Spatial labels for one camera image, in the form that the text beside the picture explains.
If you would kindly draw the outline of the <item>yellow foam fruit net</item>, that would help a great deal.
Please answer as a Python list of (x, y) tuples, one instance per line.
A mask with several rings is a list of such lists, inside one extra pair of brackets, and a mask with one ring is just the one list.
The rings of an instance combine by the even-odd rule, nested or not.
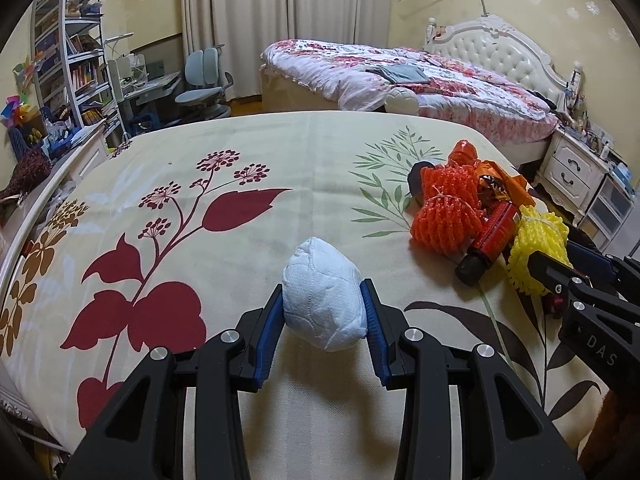
[(509, 281), (518, 292), (542, 296), (548, 289), (530, 275), (528, 258), (534, 252), (542, 252), (566, 266), (572, 266), (566, 250), (570, 229), (554, 212), (540, 212), (534, 206), (525, 205), (518, 211), (520, 220), (506, 264)]

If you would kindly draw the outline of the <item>white tissue ball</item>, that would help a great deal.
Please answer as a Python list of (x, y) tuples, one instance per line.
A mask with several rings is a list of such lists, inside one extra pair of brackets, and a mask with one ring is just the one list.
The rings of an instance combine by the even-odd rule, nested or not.
[(360, 272), (349, 258), (321, 238), (308, 238), (282, 272), (286, 325), (325, 352), (354, 346), (368, 332), (360, 283)]

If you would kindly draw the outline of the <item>white bookshelf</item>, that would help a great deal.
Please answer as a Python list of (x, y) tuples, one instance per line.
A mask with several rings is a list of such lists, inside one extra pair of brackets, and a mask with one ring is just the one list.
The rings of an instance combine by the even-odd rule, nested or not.
[(101, 127), (116, 148), (126, 130), (108, 72), (103, 0), (34, 0), (30, 10), (38, 104), (54, 122)]

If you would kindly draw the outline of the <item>white tufted headboard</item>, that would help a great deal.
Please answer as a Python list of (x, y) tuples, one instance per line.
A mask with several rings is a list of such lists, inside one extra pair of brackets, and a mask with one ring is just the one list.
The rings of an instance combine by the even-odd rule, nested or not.
[(550, 55), (524, 32), (495, 14), (453, 25), (427, 21), (424, 50), (492, 70), (537, 92), (560, 108), (566, 80)]

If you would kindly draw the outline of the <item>red-orange crumpled plastic bag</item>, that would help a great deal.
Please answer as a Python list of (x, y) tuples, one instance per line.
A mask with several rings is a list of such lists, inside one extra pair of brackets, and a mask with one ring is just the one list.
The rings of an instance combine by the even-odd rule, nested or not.
[(475, 146), (468, 140), (458, 141), (447, 158), (447, 164), (450, 167), (475, 167), (477, 163), (477, 150)]

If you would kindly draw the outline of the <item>study desk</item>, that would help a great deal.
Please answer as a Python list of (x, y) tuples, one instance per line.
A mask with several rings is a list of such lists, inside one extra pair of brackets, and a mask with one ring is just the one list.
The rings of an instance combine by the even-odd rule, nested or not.
[(170, 96), (177, 88), (179, 72), (150, 79), (143, 54), (119, 55), (107, 63), (107, 75), (117, 104), (118, 118), (126, 140), (134, 136), (134, 111), (131, 103), (139, 100), (139, 106)]

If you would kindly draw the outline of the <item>beige curtains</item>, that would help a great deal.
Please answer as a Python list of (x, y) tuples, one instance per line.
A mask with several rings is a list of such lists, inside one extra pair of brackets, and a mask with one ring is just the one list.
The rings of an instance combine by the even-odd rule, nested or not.
[(283, 39), (318, 39), (383, 47), (390, 0), (182, 0), (186, 52), (219, 44), (234, 98), (262, 90), (260, 56)]

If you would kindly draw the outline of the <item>white nightstand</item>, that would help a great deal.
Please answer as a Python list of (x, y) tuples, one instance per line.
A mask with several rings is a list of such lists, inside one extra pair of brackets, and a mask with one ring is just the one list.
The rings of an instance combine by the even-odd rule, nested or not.
[(578, 226), (607, 173), (608, 167), (585, 143), (556, 128), (534, 185), (541, 185), (555, 206), (573, 217), (573, 226)]

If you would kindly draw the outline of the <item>white blue milk powder packet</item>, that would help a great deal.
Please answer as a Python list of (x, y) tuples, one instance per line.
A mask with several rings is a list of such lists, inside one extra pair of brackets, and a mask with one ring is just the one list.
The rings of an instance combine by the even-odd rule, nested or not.
[(423, 195), (421, 171), (424, 168), (433, 169), (434, 167), (435, 165), (429, 160), (418, 160), (412, 165), (407, 176), (407, 182), (409, 193), (413, 198), (418, 198)]

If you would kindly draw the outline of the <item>orange foam fruit net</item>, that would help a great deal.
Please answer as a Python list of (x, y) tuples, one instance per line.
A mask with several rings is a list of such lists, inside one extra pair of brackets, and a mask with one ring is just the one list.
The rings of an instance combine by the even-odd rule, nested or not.
[(480, 209), (478, 197), (478, 177), (472, 166), (424, 167), (420, 171), (424, 198), (446, 195), (460, 198), (473, 208)]

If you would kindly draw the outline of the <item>pink floral bed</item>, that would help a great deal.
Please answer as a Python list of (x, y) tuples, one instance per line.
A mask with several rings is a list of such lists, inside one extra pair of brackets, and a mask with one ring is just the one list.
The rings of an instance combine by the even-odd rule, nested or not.
[[(396, 64), (419, 66), (430, 81), (390, 84), (367, 72), (371, 66)], [(470, 127), (495, 146), (535, 144), (559, 125), (551, 104), (509, 78), (414, 49), (281, 40), (262, 52), (260, 76), (268, 112), (385, 112), (387, 92), (404, 87), (418, 97), (418, 116)]]

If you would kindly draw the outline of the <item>plastic drawer unit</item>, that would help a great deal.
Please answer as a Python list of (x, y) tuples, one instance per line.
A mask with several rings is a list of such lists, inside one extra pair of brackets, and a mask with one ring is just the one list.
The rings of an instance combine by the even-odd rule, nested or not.
[(589, 236), (599, 252), (604, 252), (620, 232), (632, 208), (634, 193), (629, 193), (618, 177), (608, 174), (594, 194), (578, 228)]

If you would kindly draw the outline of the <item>cream floral bed sheet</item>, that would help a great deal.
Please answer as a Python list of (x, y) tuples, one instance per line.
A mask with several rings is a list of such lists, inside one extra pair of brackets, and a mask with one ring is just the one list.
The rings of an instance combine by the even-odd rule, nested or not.
[[(1, 361), (66, 451), (156, 347), (200, 348), (265, 307), (305, 240), (325, 240), (372, 281), (382, 304), (444, 346), (495, 349), (587, 477), (604, 387), (559, 338), (560, 295), (509, 281), (514, 237), (473, 287), (466, 253), (416, 244), (412, 165), (460, 140), (518, 173), (478, 131), (401, 115), (294, 112), (144, 134), (93, 169), (6, 270)], [(387, 390), (367, 336), (325, 352), (284, 326), (267, 380), (238, 401), (247, 479), (398, 479), (405, 390)]]

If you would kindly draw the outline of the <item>red black tube package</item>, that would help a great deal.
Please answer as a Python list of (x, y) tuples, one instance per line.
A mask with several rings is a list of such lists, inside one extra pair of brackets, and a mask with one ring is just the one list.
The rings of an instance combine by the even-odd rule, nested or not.
[(511, 202), (500, 202), (458, 263), (454, 274), (466, 286), (475, 286), (515, 236), (520, 213)]

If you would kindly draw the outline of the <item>orange plastic bag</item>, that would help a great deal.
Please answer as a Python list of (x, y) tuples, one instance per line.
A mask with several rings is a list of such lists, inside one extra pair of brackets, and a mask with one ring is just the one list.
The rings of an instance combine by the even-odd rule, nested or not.
[(528, 182), (517, 174), (512, 177), (492, 160), (482, 160), (475, 165), (475, 173), (480, 186), (491, 188), (496, 200), (507, 200), (515, 206), (535, 206), (536, 202), (528, 192)]

